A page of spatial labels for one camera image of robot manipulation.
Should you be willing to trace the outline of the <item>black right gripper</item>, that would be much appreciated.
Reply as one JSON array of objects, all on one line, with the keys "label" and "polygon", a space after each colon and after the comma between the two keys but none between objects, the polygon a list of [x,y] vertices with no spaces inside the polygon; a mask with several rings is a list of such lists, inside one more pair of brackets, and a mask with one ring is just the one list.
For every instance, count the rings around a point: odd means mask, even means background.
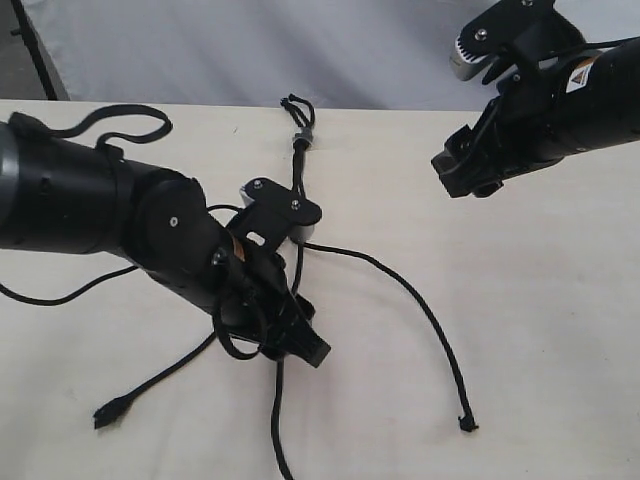
[{"label": "black right gripper", "polygon": [[599,149],[599,60],[579,54],[547,68],[517,65],[476,125],[454,132],[431,160],[449,196],[487,198],[507,180]]}]

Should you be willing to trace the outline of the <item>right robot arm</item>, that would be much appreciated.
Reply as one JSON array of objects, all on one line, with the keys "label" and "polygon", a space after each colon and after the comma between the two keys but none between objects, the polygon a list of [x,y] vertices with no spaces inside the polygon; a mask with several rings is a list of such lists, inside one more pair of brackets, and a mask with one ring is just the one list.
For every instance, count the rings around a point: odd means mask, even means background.
[{"label": "right robot arm", "polygon": [[505,181],[639,139],[639,42],[558,56],[497,84],[474,126],[431,161],[452,198],[486,198]]}]

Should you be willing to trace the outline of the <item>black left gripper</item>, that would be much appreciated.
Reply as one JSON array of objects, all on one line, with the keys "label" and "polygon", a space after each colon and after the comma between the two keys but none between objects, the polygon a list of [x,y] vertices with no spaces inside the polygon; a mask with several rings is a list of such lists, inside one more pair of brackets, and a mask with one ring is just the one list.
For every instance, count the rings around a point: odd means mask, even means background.
[{"label": "black left gripper", "polygon": [[209,313],[236,360],[293,356],[318,368],[331,346],[313,329],[315,307],[293,291],[277,253],[249,242],[220,243],[209,256]]}]

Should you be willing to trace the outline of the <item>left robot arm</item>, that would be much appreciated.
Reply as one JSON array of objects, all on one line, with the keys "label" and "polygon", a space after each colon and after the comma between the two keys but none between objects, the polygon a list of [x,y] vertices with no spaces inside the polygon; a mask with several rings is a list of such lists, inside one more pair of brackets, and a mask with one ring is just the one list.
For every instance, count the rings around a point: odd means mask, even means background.
[{"label": "left robot arm", "polygon": [[210,315],[224,345],[239,339],[273,360],[322,363],[330,346],[279,254],[320,221],[317,204],[258,177],[244,185],[241,211],[221,224],[196,179],[126,159],[114,133],[91,147],[75,135],[19,112],[2,123],[3,248],[124,258]]}]

